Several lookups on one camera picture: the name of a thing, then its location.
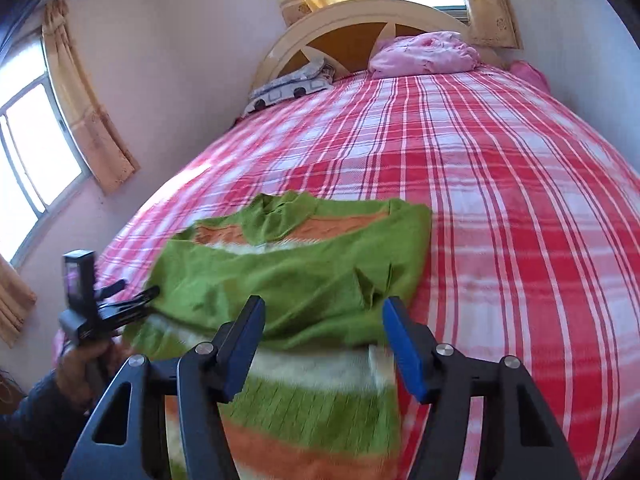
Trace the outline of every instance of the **person's arm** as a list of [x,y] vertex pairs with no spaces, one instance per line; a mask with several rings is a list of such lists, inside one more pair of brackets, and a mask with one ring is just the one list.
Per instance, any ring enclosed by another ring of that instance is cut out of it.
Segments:
[[59,479],[86,422],[93,395],[85,379],[86,364],[104,354],[103,341],[67,351],[55,371],[44,377],[12,415],[0,421],[46,480]]

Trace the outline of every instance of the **pink pillow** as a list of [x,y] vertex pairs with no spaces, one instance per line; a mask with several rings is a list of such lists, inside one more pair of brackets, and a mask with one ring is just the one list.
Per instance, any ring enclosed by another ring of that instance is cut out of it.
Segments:
[[546,81],[546,76],[526,61],[514,61],[509,67],[509,72],[514,76],[524,79],[530,85],[542,90],[545,94],[551,95],[551,88]]
[[369,59],[373,79],[469,72],[480,55],[457,32],[427,32],[379,42]]

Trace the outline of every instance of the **human hand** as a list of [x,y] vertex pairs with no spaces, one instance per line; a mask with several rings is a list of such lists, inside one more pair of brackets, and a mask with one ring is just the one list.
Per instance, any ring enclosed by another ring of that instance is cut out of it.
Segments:
[[111,339],[97,341],[75,347],[69,345],[58,360],[55,371],[56,385],[78,410],[87,409],[95,399],[95,395],[86,380],[86,365],[98,357],[102,357],[110,376],[119,370],[124,355]]

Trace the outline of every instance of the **person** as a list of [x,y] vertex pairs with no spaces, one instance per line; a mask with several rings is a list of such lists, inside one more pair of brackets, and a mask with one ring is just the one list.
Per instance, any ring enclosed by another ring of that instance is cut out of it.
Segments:
[[110,373],[122,362],[110,340],[68,346],[15,413],[0,416],[0,476],[12,480],[59,480],[97,401],[85,377],[86,364],[105,356]]

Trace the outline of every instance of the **bedsheet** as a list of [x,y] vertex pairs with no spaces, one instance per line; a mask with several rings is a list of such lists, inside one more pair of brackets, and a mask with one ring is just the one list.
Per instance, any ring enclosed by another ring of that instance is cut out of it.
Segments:
[[[236,125],[146,202],[98,260],[142,288],[165,241],[257,193],[400,197],[433,210],[411,313],[466,355],[523,359],[584,478],[602,479],[640,428],[640,178],[553,98],[487,66],[371,80]],[[426,410],[400,393],[405,478]],[[461,478],[473,478],[481,401]]]

